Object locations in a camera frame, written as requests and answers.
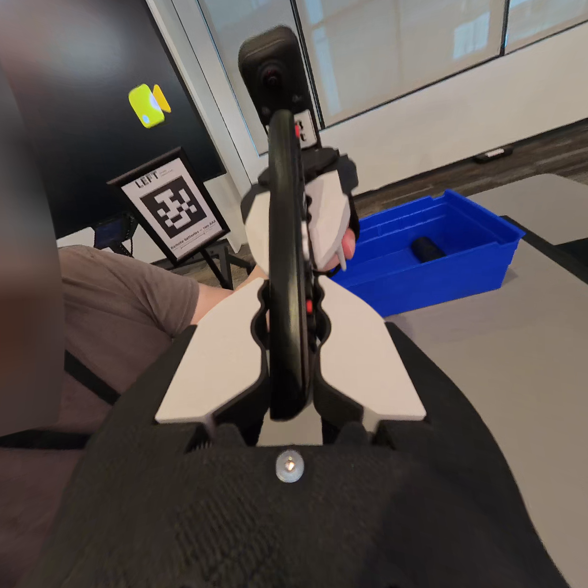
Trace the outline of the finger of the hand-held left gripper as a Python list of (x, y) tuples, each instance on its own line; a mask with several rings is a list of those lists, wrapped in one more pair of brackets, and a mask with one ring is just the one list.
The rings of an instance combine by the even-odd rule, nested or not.
[(343, 237), (350, 227), (350, 203), (338, 173), (325, 173), (305, 186), (306, 211), (310, 219), (303, 230), (303, 252), (318, 272), (330, 270), (336, 258), (347, 269)]
[(242, 222), (251, 254), (267, 277), (270, 277), (269, 205), (269, 188), (259, 183), (252, 185), (241, 200)]

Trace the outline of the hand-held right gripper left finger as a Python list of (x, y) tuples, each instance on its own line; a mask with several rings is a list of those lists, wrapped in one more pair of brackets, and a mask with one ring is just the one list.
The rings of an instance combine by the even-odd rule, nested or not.
[(158, 424), (197, 423), (210, 437), (234, 424), (256, 443), (269, 408), (266, 280), (252, 276), (199, 323), (156, 412)]

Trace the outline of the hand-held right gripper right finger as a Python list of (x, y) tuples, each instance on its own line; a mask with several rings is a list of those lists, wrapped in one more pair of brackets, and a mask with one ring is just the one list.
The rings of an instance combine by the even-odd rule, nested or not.
[(385, 422), (427, 413), (386, 326), (365, 301), (326, 276), (315, 281), (313, 406), (323, 443), (349, 423), (373, 436)]

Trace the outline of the black remote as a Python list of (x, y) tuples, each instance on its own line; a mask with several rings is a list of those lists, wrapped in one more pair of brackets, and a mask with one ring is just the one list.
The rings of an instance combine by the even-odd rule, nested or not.
[(268, 138), (270, 417), (287, 421), (306, 407), (309, 396), (306, 302), (312, 270), (302, 152), (290, 111), (272, 116)]
[(446, 257), (446, 254), (430, 238), (423, 236), (410, 244), (410, 250), (419, 263), (428, 263)]

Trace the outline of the blue plastic bin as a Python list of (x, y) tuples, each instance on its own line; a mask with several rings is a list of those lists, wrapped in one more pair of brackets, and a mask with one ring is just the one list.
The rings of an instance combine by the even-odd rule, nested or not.
[[(446, 190), (364, 217), (354, 257), (333, 280), (384, 318), (502, 287), (525, 231)], [(419, 263), (426, 236), (445, 258)]]

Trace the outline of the person's left hand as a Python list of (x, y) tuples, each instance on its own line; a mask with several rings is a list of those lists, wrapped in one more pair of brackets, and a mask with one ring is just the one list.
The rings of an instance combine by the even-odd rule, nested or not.
[(342, 237), (341, 244), (336, 251), (337, 260), (339, 261), (342, 271), (346, 271), (347, 261), (354, 257), (355, 250), (356, 235), (351, 227), (348, 227)]

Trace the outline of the black framed marker sign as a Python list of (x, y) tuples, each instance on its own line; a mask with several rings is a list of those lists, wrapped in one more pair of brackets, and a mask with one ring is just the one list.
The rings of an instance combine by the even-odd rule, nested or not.
[(180, 146), (108, 180), (107, 186), (174, 268), (230, 232)]

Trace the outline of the large window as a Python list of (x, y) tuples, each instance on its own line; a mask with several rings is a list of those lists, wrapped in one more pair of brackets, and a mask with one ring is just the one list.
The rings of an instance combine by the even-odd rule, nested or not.
[(587, 1), (199, 1), (259, 153), (244, 41), (301, 26), (326, 127), (587, 20)]

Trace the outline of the small black floor box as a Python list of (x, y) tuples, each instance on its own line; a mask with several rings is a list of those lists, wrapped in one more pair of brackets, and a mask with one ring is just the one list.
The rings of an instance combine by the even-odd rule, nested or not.
[(494, 160), (509, 157), (512, 155), (512, 153), (513, 147), (511, 145), (505, 145), (499, 148), (494, 148), (492, 150), (479, 153), (472, 158), (472, 161), (478, 165), (484, 165)]

